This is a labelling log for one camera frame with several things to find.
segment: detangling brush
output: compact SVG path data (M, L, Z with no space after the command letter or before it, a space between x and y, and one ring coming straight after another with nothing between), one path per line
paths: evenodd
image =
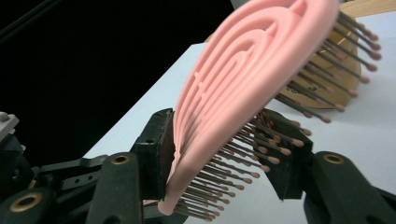
M271 100L277 99L307 117L331 121L281 94L283 88L344 111L342 105L293 80L301 77L312 82L311 77L319 77L324 90L338 88L357 96L354 90L343 87L337 74L326 73L311 62L315 54L360 82L369 81L340 62L339 55L346 54L368 71L376 70L375 65L338 48L328 38L332 32L343 35L341 29L353 32L360 40L346 41L372 60L380 59L377 36L340 12L336 0L251 0L219 26L177 101L173 120L175 159L165 197L158 203L163 214L176 212L211 221L224 208L221 204L229 202L227 197L234 196L230 189L244 188L235 181L249 184L250 176L260 176L229 161L257 166L267 173L269 163L282 163L272 151L288 157L291 148L304 146L304 139L275 128L274 120L281 116L265 109ZM282 120L303 135L310 134L297 121Z

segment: white table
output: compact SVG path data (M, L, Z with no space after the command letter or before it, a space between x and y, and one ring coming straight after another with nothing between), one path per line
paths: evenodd
M371 83L358 87L343 114L326 111L331 124L306 119L301 114L272 101L267 107L289 119L299 120L313 135L314 152L333 151L350 158L369 182L396 194L396 12L358 18L380 36L383 59L371 74ZM155 85L85 155L93 158L129 151L150 116L165 108L175 108L184 82L205 44L192 45ZM306 223L303 200L281 202L264 174L225 206L213 223ZM186 224L206 223L189 217Z

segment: pink plastic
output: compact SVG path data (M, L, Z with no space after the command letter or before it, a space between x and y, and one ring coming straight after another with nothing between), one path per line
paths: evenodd
M309 61L337 15L336 0L251 0L221 24L177 102L163 214L173 213L213 155Z

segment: black background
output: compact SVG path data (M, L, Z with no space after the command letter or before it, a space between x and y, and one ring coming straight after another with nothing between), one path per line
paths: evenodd
M0 39L0 111L32 166L82 157L191 45L233 11L229 0L56 0ZM0 29L39 2L2 1Z

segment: pink hairbrush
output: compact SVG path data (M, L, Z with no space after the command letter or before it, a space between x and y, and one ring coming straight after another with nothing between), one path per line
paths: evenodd
M337 28L342 26L366 42L368 47L348 39L351 44L378 60L380 55L376 50L379 45L374 42L377 36L338 8L336 0L251 0L221 24L192 68L177 102L174 116L176 154L164 200L159 202L162 213L171 215L175 211L210 221L219 213L206 207L217 201L227 203L228 200L220 198L222 194L233 197L233 193L225 186L243 188L230 180L224 180L227 176L251 182L249 178L234 175L230 169L253 177L259 176L227 165L219 157L253 164L269 172L268 166L254 161L260 157L271 163L279 163L278 158L266 155L272 149L289 155L287 148L276 145L280 139L290 141L296 147L303 145L302 141L271 129L271 120L267 120L262 111L272 99L276 98L307 117L331 121L280 94L284 87L297 90L320 104L344 111L342 105L316 95L293 81L294 77L299 76L308 82L313 82L310 76L320 77L350 96L357 96L355 91L337 83L337 76L326 74L310 62L316 53L321 60L333 64L340 71L349 73L363 83L368 82L367 77L339 62L339 54L345 53L351 57L353 54L337 48L328 36L331 32L342 35L343 32ZM321 48L326 49L326 53L318 51ZM354 59L370 71L376 69L361 58ZM331 91L327 86L322 88ZM265 147L257 147L248 140L257 129L273 136L263 138ZM309 135L308 130L301 130ZM241 143L253 145L260 153L250 151ZM239 155L249 154L253 160L237 159L233 155L235 152Z

